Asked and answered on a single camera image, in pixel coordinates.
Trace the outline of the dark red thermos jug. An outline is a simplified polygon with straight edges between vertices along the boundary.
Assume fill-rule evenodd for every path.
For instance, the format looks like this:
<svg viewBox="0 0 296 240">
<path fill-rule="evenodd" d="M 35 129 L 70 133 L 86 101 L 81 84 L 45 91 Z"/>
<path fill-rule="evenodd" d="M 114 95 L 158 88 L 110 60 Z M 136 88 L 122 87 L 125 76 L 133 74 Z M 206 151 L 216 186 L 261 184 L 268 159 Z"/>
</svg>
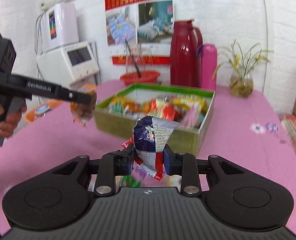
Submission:
<svg viewBox="0 0 296 240">
<path fill-rule="evenodd" d="M 170 82 L 172 85 L 200 87 L 200 58 L 197 49 L 202 34 L 194 20 L 175 21 L 170 46 Z"/>
</svg>

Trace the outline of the green cardboard box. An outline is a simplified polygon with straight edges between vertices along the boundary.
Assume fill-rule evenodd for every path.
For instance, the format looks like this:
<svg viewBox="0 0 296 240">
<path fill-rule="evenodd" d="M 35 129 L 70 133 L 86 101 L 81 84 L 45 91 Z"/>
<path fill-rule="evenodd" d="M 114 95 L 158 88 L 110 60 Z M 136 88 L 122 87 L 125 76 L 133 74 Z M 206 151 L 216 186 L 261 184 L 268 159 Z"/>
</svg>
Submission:
<svg viewBox="0 0 296 240">
<path fill-rule="evenodd" d="M 169 146 L 175 152 L 197 156 L 213 115 L 214 98 L 213 90 L 134 83 L 99 101 L 94 119 L 98 130 L 126 140 L 145 116 L 177 122 Z"/>
</svg>

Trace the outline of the red plastic basin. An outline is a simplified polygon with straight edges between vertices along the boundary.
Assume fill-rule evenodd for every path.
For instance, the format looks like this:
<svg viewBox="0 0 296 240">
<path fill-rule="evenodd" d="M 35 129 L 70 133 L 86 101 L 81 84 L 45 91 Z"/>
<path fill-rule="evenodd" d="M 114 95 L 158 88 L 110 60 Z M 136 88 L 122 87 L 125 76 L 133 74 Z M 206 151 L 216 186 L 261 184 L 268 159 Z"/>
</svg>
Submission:
<svg viewBox="0 0 296 240">
<path fill-rule="evenodd" d="M 124 85 L 129 86 L 133 83 L 156 83 L 160 77 L 160 72 L 155 70 L 146 70 L 141 72 L 141 77 L 138 76 L 137 72 L 126 73 L 120 77 L 120 81 Z"/>
</svg>

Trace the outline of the bedding wall calendar poster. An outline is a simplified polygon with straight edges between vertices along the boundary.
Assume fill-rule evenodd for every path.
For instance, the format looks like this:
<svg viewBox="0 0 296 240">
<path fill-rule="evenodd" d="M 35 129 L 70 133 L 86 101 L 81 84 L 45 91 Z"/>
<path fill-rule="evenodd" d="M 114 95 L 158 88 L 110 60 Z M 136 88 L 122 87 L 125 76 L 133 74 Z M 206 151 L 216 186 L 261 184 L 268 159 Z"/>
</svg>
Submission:
<svg viewBox="0 0 296 240">
<path fill-rule="evenodd" d="M 113 64 L 129 64 L 131 54 L 140 54 L 148 65 L 169 64 L 172 0 L 105 0 L 105 18 Z"/>
</svg>

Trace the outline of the orange plastic stool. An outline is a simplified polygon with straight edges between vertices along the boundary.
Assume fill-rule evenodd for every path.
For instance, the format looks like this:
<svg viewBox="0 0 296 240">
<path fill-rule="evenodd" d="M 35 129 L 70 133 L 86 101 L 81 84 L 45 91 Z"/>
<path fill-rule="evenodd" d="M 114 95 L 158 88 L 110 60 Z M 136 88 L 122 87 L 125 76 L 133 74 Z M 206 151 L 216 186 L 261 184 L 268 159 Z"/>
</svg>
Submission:
<svg viewBox="0 0 296 240">
<path fill-rule="evenodd" d="M 63 102 L 59 100 L 49 100 L 40 106 L 37 106 L 25 113 L 24 120 L 27 124 L 33 123 L 36 119 L 45 116 L 48 112 L 62 105 Z"/>
</svg>

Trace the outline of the white water dispenser machine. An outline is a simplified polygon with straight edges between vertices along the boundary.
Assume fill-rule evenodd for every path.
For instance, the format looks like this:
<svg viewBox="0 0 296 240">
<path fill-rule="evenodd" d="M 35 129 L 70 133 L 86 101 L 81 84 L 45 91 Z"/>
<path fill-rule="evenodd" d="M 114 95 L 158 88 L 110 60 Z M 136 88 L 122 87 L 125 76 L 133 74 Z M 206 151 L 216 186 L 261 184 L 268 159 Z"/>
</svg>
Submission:
<svg viewBox="0 0 296 240">
<path fill-rule="evenodd" d="M 63 87 L 78 87 L 100 69 L 87 41 L 62 46 L 36 57 L 37 67 L 44 81 Z"/>
</svg>

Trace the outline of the pink floral tablecloth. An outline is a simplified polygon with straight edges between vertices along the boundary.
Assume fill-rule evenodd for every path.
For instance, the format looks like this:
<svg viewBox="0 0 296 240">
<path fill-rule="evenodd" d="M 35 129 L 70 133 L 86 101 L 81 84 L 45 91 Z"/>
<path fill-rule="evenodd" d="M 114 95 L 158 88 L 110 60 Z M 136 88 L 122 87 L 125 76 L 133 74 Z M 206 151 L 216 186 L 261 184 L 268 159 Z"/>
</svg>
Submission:
<svg viewBox="0 0 296 240">
<path fill-rule="evenodd" d="M 222 156 L 286 187 L 294 198 L 287 227 L 296 234 L 296 154 L 290 139 L 282 127 L 276 133 L 253 129 L 280 124 L 269 102 L 260 92 L 240 99 L 219 86 L 213 110 L 198 157 Z M 10 228 L 2 210 L 9 188 L 81 154 L 99 159 L 123 142 L 98 130 L 94 120 L 85 127 L 73 122 L 67 103 L 19 130 L 0 148 L 0 233 Z"/>
</svg>

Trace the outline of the clear orange pastry packet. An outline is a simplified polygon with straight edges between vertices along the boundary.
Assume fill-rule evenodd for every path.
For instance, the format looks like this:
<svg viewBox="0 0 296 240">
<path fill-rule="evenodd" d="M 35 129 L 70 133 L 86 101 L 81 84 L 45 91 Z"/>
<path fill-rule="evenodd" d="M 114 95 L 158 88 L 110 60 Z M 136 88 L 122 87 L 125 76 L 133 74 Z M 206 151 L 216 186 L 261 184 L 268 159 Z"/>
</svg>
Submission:
<svg viewBox="0 0 296 240">
<path fill-rule="evenodd" d="M 73 122 L 78 122 L 82 127 L 86 127 L 86 124 L 93 117 L 96 107 L 96 85 L 84 84 L 80 88 L 80 92 L 86 93 L 91 96 L 90 104 L 81 104 L 76 102 L 70 103 L 70 111 L 73 116 Z"/>
</svg>

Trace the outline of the glass vase with plant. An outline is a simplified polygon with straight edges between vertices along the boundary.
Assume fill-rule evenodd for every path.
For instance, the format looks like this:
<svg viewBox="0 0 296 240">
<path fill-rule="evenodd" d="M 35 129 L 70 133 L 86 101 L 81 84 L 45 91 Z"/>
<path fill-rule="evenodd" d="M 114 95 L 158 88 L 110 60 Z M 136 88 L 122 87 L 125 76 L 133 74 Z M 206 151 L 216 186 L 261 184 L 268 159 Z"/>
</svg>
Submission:
<svg viewBox="0 0 296 240">
<path fill-rule="evenodd" d="M 254 91 L 253 71 L 263 63 L 271 63 L 268 56 L 272 53 L 273 50 L 262 48 L 259 42 L 247 51 L 237 40 L 230 46 L 220 46 L 217 56 L 224 56 L 224 60 L 217 64 L 212 79 L 223 65 L 229 65 L 233 70 L 228 84 L 230 93 L 237 98 L 248 98 Z"/>
</svg>

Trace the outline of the white water purifier unit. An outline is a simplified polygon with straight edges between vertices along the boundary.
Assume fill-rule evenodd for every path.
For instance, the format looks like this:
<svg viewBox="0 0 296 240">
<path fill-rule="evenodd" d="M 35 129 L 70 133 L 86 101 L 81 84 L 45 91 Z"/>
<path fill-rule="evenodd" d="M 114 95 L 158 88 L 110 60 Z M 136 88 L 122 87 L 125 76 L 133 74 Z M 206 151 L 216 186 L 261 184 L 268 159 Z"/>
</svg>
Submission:
<svg viewBox="0 0 296 240">
<path fill-rule="evenodd" d="M 79 42 L 77 16 L 74 3 L 58 3 L 51 7 L 41 19 L 42 50 Z"/>
</svg>

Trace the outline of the pink thermos bottle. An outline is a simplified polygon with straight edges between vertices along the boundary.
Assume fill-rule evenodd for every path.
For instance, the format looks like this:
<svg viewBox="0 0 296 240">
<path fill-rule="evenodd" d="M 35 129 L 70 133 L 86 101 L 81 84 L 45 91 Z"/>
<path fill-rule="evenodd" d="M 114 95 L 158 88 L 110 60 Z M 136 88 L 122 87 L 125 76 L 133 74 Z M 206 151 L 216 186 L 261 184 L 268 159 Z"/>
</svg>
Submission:
<svg viewBox="0 0 296 240">
<path fill-rule="evenodd" d="M 200 87 L 207 90 L 216 89 L 217 48 L 214 44 L 204 44 L 198 47 L 197 56 L 200 59 Z"/>
</svg>

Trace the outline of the black stirring stick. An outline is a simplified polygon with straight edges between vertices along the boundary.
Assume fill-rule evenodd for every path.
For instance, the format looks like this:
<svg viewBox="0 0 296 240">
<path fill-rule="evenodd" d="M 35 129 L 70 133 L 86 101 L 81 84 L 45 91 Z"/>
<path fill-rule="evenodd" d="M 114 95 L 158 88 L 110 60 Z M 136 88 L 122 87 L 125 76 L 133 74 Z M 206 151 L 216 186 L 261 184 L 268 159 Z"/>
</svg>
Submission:
<svg viewBox="0 0 296 240">
<path fill-rule="evenodd" d="M 126 47 L 127 47 L 127 49 L 128 49 L 128 52 L 129 52 L 129 54 L 130 54 L 130 57 L 131 57 L 131 59 L 132 59 L 132 63 L 133 63 L 133 65 L 134 65 L 135 69 L 136 69 L 137 75 L 138 75 L 139 78 L 141 78 L 142 75 L 141 75 L 141 72 L 140 72 L 140 70 L 139 70 L 139 68 L 138 68 L 137 62 L 136 62 L 136 60 L 135 60 L 135 58 L 134 58 L 134 55 L 132 54 L 131 47 L 130 47 L 130 45 L 128 44 L 128 41 L 127 41 L 127 40 L 125 40 L 125 43 L 126 43 Z"/>
</svg>

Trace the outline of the red white chocolate ball packet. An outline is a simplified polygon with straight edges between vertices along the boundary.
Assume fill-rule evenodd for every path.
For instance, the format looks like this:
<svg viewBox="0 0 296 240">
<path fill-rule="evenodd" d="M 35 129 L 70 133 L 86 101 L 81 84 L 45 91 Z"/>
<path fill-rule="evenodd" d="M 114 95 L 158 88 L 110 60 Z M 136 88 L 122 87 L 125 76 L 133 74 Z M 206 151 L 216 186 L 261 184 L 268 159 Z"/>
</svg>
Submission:
<svg viewBox="0 0 296 240">
<path fill-rule="evenodd" d="M 126 149 L 133 145 L 136 149 L 135 162 L 147 174 L 160 181 L 163 178 L 163 151 L 178 126 L 176 121 L 147 115 L 137 121 L 132 137 L 122 147 Z"/>
</svg>

